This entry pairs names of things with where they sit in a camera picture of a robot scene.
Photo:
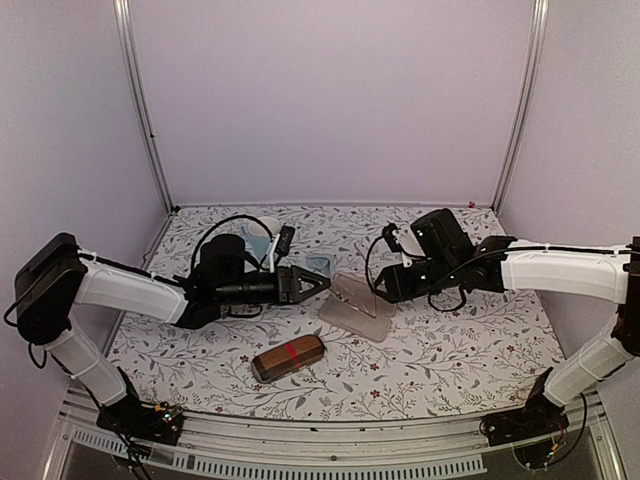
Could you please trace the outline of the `small blue cloth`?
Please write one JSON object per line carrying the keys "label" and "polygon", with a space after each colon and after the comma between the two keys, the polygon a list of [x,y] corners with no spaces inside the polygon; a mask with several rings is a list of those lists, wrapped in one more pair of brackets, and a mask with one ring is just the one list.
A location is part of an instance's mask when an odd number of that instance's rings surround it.
{"label": "small blue cloth", "polygon": [[332,278],[335,260],[328,254],[311,254],[306,257],[306,268],[316,274]]}

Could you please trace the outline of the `pink glasses case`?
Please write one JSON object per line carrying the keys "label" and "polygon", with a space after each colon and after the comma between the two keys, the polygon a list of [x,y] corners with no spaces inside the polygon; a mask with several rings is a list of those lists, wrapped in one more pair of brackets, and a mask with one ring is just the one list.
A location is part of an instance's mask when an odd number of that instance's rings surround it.
{"label": "pink glasses case", "polygon": [[378,316],[366,314],[362,304],[364,280],[355,275],[336,272],[330,295],[318,311],[324,322],[375,343],[381,343],[391,330],[396,305],[376,296]]}

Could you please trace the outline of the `brown plaid glasses case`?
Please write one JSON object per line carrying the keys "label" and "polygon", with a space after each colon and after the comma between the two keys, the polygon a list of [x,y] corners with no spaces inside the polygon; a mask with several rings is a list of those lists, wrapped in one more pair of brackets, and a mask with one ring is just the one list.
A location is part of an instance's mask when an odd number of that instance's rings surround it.
{"label": "brown plaid glasses case", "polygon": [[262,384],[270,384],[323,359],[325,345],[316,335],[303,335],[253,358],[251,371]]}

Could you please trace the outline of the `pink translucent sunglasses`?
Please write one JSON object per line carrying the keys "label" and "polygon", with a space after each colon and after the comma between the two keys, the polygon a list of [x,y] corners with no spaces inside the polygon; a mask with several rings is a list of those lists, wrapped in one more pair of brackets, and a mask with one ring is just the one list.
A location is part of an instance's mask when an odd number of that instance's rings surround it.
{"label": "pink translucent sunglasses", "polygon": [[[355,254],[361,259],[361,260],[365,260],[365,255],[361,249],[361,246],[357,243],[354,242],[353,243],[353,247],[354,247],[354,251]],[[372,318],[376,318],[378,316],[378,310],[377,310],[377,302],[376,302],[376,296],[371,292],[371,289],[369,287],[369,284],[366,280],[367,276],[366,276],[366,270],[363,269],[363,275],[364,275],[364,286],[363,286],[363,293],[362,293],[362,304],[363,304],[363,309],[366,312],[367,315],[369,315]]]}

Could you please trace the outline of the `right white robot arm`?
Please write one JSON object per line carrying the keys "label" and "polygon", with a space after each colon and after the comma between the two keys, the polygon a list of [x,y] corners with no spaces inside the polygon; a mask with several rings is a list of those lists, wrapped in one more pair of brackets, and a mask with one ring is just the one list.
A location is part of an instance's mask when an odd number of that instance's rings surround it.
{"label": "right white robot arm", "polygon": [[378,277],[371,292],[389,303],[427,299],[455,288],[540,290],[609,301],[617,310],[607,326],[577,353],[537,380],[517,415],[517,427],[537,436],[552,424],[556,410],[639,355],[639,241],[611,247],[553,245],[513,236],[488,236],[475,244],[448,208],[415,220],[408,231],[388,224],[380,235],[402,257]]}

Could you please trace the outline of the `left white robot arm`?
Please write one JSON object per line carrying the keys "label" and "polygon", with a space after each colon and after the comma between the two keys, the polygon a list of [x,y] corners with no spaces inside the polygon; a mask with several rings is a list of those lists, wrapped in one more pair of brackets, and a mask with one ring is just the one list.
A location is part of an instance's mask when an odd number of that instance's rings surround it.
{"label": "left white robot arm", "polygon": [[73,235],[60,233],[16,274],[15,300],[4,319],[30,345],[62,364],[108,410],[128,434],[148,426],[148,412],[130,397],[124,376],[100,353],[70,317],[76,305],[93,305],[197,330],[226,307],[297,305],[327,290],[328,277],[297,265],[281,266],[289,240],[277,236],[266,267],[243,238],[219,234],[197,249],[188,276],[167,279],[80,249]]}

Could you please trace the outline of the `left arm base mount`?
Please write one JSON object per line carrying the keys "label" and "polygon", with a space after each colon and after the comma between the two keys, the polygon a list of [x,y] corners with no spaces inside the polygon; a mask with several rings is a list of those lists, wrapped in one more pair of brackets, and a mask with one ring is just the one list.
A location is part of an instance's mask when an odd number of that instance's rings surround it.
{"label": "left arm base mount", "polygon": [[123,437],[176,446],[184,424],[183,409],[178,404],[161,402],[147,405],[122,369],[125,396],[113,405],[100,405],[96,425]]}

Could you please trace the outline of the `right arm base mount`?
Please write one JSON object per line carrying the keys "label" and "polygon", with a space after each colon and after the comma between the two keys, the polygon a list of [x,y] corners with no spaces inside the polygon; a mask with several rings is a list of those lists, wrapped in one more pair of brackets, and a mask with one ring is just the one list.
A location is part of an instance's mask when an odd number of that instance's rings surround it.
{"label": "right arm base mount", "polygon": [[537,377],[522,407],[482,417],[479,431],[488,439],[490,446],[560,432],[569,426],[564,408],[544,396],[545,381],[550,373],[551,368],[548,368]]}

